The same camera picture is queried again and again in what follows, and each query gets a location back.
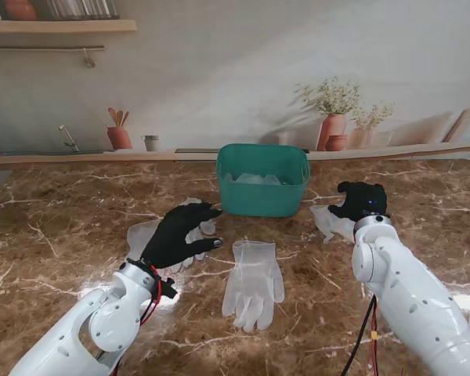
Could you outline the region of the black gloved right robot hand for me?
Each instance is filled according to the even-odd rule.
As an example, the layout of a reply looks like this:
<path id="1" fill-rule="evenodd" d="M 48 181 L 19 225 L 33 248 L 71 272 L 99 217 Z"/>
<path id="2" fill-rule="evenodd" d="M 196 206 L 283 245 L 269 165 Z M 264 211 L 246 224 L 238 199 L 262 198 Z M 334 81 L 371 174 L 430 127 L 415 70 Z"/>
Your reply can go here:
<path id="1" fill-rule="evenodd" d="M 338 192 L 345 194 L 344 203 L 327 209 L 340 219 L 358 222 L 369 215 L 386 215 L 387 195 L 381 184 L 344 181 L 338 184 Z"/>

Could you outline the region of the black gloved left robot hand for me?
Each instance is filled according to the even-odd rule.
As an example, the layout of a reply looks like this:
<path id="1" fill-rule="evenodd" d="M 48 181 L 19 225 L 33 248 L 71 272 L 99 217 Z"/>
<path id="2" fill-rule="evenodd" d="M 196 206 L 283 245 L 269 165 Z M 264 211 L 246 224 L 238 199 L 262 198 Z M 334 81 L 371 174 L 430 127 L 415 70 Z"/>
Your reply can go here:
<path id="1" fill-rule="evenodd" d="M 163 269 L 222 246 L 219 238 L 204 238 L 188 244 L 186 236 L 202 222 L 215 219 L 221 210 L 211 203 L 180 205 L 169 211 L 144 248 L 140 260 L 147 266 Z"/>

